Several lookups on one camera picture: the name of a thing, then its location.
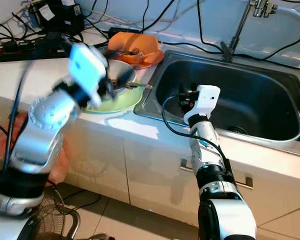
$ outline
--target cabinet handle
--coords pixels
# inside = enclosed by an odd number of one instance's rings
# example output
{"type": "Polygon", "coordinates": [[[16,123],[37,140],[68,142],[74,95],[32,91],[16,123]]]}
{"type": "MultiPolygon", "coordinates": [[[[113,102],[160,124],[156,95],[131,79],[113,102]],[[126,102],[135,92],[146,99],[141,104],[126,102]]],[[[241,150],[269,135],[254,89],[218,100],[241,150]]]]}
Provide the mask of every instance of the cabinet handle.
{"type": "Polygon", "coordinates": [[[238,186],[241,186],[241,187],[244,187],[244,188],[247,188],[250,190],[254,189],[254,181],[251,177],[248,177],[248,176],[245,177],[245,183],[236,181],[236,184],[238,186]]]}
{"type": "MultiPolygon", "coordinates": [[[[181,163],[180,163],[180,169],[183,171],[187,171],[187,172],[193,172],[194,170],[192,169],[192,167],[188,167],[187,166],[187,159],[185,158],[181,158],[181,163]]],[[[250,190],[254,189],[254,181],[251,177],[246,176],[245,177],[245,182],[239,182],[239,181],[235,181],[235,183],[243,188],[247,188],[250,190]]]]}

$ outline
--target stainless steel sink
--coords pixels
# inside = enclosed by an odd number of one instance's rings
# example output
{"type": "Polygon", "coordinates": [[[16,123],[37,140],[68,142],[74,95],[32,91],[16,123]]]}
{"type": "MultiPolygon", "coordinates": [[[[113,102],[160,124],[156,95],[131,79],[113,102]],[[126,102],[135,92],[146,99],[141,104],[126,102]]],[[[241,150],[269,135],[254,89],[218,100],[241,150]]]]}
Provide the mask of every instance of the stainless steel sink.
{"type": "MultiPolygon", "coordinates": [[[[220,135],[300,154],[300,82],[295,75],[168,50],[140,103],[138,115],[161,120],[161,104],[179,88],[221,89],[211,121],[220,135]]],[[[167,107],[170,122],[184,125],[178,100],[167,107]]]]}

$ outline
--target white hose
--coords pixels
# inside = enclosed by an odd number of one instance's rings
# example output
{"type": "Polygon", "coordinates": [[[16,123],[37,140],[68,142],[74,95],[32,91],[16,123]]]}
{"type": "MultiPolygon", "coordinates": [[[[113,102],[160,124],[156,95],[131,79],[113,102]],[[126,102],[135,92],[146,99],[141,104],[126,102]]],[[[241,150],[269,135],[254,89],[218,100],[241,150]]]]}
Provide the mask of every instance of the white hose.
{"type": "Polygon", "coordinates": [[[288,8],[288,7],[284,7],[284,6],[278,6],[278,10],[282,10],[282,11],[286,11],[289,13],[292,13],[294,15],[297,15],[300,18],[300,12],[293,9],[293,8],[288,8]]]}

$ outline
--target tiled floor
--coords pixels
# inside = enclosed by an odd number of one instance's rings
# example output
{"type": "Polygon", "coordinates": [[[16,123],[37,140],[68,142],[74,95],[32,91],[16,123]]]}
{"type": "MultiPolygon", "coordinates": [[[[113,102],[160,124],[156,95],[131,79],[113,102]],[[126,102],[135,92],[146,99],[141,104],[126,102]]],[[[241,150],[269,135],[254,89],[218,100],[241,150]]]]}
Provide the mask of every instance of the tiled floor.
{"type": "MultiPolygon", "coordinates": [[[[80,188],[59,184],[62,197],[76,193],[80,188]]],[[[84,191],[68,198],[67,207],[88,204],[98,198],[98,194],[84,191]]],[[[86,240],[99,233],[107,233],[116,240],[197,240],[198,229],[188,224],[164,217],[105,196],[100,201],[78,210],[81,225],[75,239],[86,240]]],[[[67,215],[64,232],[67,234],[72,224],[67,215]]]]}

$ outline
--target orange plastic bag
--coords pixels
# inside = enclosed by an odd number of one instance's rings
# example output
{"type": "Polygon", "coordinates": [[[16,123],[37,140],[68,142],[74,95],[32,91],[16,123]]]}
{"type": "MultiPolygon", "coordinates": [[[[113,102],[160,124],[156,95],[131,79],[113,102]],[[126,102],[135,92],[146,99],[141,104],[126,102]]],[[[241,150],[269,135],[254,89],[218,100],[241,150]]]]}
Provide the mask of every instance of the orange plastic bag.
{"type": "MultiPolygon", "coordinates": [[[[12,143],[11,143],[11,148],[13,147],[18,133],[21,129],[22,124],[27,118],[27,113],[19,113],[14,121],[14,127],[13,127],[13,133],[12,133],[12,143]]],[[[4,134],[2,131],[0,131],[0,159],[3,160],[5,156],[5,151],[6,151],[6,141],[7,141],[7,136],[4,134]]],[[[65,152],[65,142],[63,142],[63,147],[62,150],[60,151],[59,157],[57,158],[54,167],[52,171],[50,172],[49,175],[49,181],[59,184],[62,183],[67,175],[67,171],[69,168],[69,160],[66,157],[66,152],[65,152]]]]}

